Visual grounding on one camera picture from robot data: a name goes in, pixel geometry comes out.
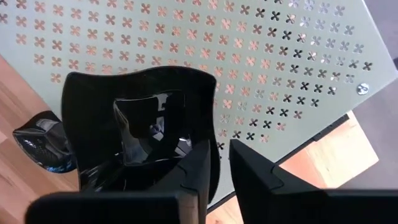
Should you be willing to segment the black leaf-shaped plate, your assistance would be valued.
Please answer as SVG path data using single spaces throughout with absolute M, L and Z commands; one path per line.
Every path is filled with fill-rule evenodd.
M 52 111 L 36 114 L 13 130 L 12 136 L 28 157 L 41 168 L 58 174 L 76 169 L 63 123 Z

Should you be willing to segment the green perforated metal shelf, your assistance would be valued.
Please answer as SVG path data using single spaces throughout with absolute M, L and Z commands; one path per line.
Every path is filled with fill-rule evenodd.
M 0 0 L 0 55 L 56 114 L 72 71 L 214 75 L 214 203 L 230 139 L 281 161 L 398 77 L 364 0 Z

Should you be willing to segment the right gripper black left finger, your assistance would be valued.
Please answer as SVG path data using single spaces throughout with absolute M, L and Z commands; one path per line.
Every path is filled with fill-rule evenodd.
M 25 224 L 205 224 L 210 144 L 185 157 L 125 168 L 100 192 L 59 192 L 34 201 Z

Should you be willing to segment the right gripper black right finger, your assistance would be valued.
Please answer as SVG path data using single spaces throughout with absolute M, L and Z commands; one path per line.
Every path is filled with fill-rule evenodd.
M 398 190 L 319 189 L 238 139 L 229 161 L 244 224 L 398 224 Z

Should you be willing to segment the black wavy-edged square plate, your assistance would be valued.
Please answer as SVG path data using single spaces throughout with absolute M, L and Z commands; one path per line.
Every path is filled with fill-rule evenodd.
M 215 86 L 213 75 L 181 66 L 124 75 L 69 73 L 62 91 L 62 121 L 80 190 L 147 190 L 207 141 L 213 198 L 220 179 Z

